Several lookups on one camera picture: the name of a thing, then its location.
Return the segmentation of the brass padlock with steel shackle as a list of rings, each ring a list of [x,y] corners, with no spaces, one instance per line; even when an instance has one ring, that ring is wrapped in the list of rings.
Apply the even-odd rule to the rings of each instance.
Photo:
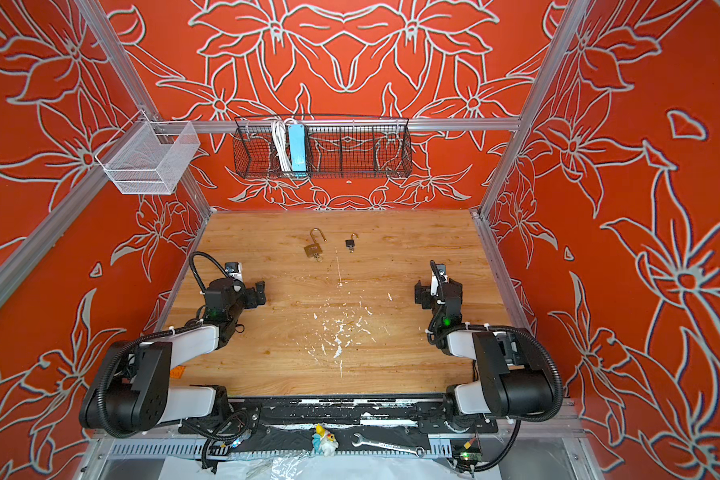
[[[323,247],[326,242],[326,236],[320,228],[313,228],[309,232],[311,242],[304,247],[304,253],[308,258],[318,262],[322,260]]]

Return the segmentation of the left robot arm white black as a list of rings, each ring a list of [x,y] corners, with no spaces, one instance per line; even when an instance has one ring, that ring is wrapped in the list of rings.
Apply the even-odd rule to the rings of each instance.
[[[82,428],[129,438],[177,425],[211,442],[231,442],[251,428],[251,415],[234,410],[220,385],[174,386],[171,372],[228,345],[244,330],[240,317],[267,302],[266,284],[247,286],[238,262],[220,263],[194,251],[188,268],[203,303],[183,326],[113,343],[82,401]]]

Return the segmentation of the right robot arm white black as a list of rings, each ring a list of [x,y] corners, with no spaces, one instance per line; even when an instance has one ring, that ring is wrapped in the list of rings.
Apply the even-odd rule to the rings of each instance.
[[[446,266],[430,261],[431,282],[417,282],[414,302],[431,313],[428,343],[472,362],[474,379],[444,394],[449,418],[483,415],[544,422],[562,408],[562,378],[547,349],[524,328],[468,322],[462,315],[463,285]]]

